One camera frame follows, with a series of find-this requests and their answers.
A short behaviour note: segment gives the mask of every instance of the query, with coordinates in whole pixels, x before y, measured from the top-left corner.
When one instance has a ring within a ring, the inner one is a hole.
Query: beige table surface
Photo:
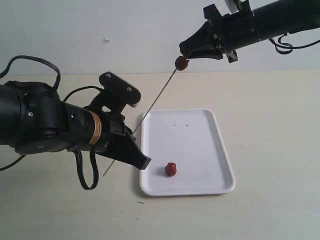
[[[126,107],[134,128],[169,74],[128,74],[142,93]],[[1,80],[47,81],[52,76]],[[97,75],[63,76],[61,98]],[[70,103],[85,106],[95,90]],[[320,71],[181,73],[154,109],[207,108],[217,118],[236,178],[225,195],[144,195],[139,171],[116,162],[97,189],[81,188],[72,153],[26,157],[0,172],[0,239],[317,239],[320,226]],[[15,158],[2,146],[0,165]],[[88,154],[85,174],[91,177]],[[102,174],[110,159],[98,157]]]

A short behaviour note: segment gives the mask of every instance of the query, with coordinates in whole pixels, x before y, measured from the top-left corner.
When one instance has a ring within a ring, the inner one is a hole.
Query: red fruit
[[[188,67],[189,60],[185,59],[183,56],[178,56],[175,60],[175,68],[179,71],[183,71]]]
[[[177,173],[177,166],[174,162],[169,162],[165,168],[165,173],[169,176],[169,177],[172,177],[174,175],[176,175]]]

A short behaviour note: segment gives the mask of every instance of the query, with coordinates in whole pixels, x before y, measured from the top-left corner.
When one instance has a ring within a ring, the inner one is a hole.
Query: sticker
[[[96,144],[101,136],[102,132],[102,124],[99,116],[93,112],[89,111],[91,113],[93,120],[94,120],[94,131],[91,140],[89,141],[90,144]]]

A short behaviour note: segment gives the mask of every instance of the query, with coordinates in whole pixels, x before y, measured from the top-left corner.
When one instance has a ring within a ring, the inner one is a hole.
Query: tray rim
[[[139,171],[139,185],[140,185],[140,188],[141,190],[148,196],[151,196],[151,197],[168,197],[168,196],[200,196],[200,195],[219,195],[219,194],[227,194],[229,192],[231,192],[232,190],[235,189],[236,187],[236,178],[235,178],[235,175],[234,175],[234,171],[231,167],[231,163],[230,163],[230,160],[229,160],[229,156],[228,156],[228,153],[227,153],[227,150],[226,150],[226,146],[225,146],[225,143],[222,139],[222,135],[221,135],[221,132],[220,132],[220,129],[219,129],[219,126],[218,126],[218,122],[217,122],[217,119],[216,119],[216,115],[214,114],[213,111],[211,111],[210,109],[207,109],[207,108],[178,108],[178,109],[156,109],[156,110],[152,110],[148,113],[151,114],[151,113],[154,113],[154,112],[179,112],[179,111],[206,111],[206,112],[209,112],[212,117],[213,117],[213,122],[214,122],[214,126],[217,130],[217,133],[218,133],[218,137],[219,137],[219,141],[221,142],[221,146],[222,146],[222,150],[223,150],[223,154],[224,154],[224,157],[225,157],[225,161],[226,161],[226,164],[227,164],[227,167],[229,169],[229,173],[230,173],[230,177],[231,177],[231,186],[226,188],[226,189],[223,189],[223,190],[218,190],[218,191],[211,191],[210,193],[173,193],[173,194],[170,194],[170,193],[159,193],[159,194],[154,194],[150,191],[148,191],[144,184],[143,184],[143,171],[144,170],[140,170]],[[140,141],[140,144],[141,144],[141,151],[142,153],[144,154],[144,131],[145,131],[145,124],[144,122],[142,122],[142,125],[141,125],[141,141]]]

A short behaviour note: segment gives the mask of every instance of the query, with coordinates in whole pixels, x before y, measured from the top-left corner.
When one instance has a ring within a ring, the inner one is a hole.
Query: white plastic tray
[[[235,177],[214,114],[207,109],[151,111],[142,124],[141,148],[151,162],[140,171],[150,196],[225,194]],[[165,166],[176,163],[176,175]]]

